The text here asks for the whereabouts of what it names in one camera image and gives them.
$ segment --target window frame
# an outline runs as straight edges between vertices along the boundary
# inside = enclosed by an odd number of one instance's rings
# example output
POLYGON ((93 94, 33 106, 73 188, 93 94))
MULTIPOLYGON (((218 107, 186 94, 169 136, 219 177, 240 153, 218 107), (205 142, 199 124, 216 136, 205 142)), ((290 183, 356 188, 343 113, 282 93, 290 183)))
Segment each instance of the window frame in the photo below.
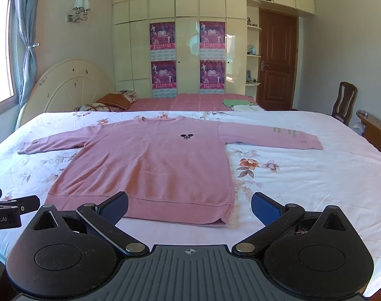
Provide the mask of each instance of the window frame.
POLYGON ((9 5, 9 31, 8 31, 8 50, 9 50, 9 70, 13 96, 0 102, 0 115, 18 105, 17 82, 20 81, 18 69, 18 20, 15 12, 15 2, 10 0, 9 5))

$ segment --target shelf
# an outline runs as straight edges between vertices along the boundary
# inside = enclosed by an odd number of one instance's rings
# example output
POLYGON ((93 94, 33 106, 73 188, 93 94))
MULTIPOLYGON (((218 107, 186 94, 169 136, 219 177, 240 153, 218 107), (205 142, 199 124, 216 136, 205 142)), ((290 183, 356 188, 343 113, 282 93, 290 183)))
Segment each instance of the shelf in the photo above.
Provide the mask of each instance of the shelf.
POLYGON ((257 26, 252 26, 252 25, 247 25, 247 28, 249 29, 253 29, 253 30, 257 30, 257 31, 260 31, 261 28, 260 27, 257 27, 257 26))

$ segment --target sweatshirt sleeve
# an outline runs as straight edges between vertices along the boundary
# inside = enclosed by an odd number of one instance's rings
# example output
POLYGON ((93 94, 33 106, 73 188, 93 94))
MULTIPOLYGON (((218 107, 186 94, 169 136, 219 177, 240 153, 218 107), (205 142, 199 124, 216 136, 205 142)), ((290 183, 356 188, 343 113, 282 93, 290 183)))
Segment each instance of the sweatshirt sleeve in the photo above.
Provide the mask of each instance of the sweatshirt sleeve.
POLYGON ((105 131, 111 124, 83 127, 74 131, 67 131, 36 139, 32 142, 24 142, 18 154, 36 154, 50 151, 63 151, 83 147, 95 135, 105 131))
POLYGON ((231 122, 219 122, 218 135, 225 143, 292 149, 323 149, 319 139, 302 131, 231 122))

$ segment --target green cloth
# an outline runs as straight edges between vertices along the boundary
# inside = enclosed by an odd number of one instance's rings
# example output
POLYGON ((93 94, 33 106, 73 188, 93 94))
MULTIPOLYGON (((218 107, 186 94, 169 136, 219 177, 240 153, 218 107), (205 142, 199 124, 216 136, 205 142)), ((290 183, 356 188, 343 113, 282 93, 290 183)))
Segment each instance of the green cloth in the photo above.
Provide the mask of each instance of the green cloth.
POLYGON ((226 107, 233 107, 234 105, 254 105, 252 102, 244 99, 224 99, 223 104, 226 107))

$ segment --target silver screw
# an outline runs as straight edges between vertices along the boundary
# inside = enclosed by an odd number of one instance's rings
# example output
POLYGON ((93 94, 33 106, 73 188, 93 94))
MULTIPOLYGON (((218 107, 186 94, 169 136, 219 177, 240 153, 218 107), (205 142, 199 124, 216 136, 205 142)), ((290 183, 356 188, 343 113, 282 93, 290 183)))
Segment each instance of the silver screw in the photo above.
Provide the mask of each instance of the silver screw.
POLYGON ((145 250, 146 246, 143 243, 129 243, 125 249, 128 252, 138 253, 145 250))
POLYGON ((255 246, 252 243, 238 243, 235 247, 239 252, 247 253, 252 252, 255 249, 255 246))

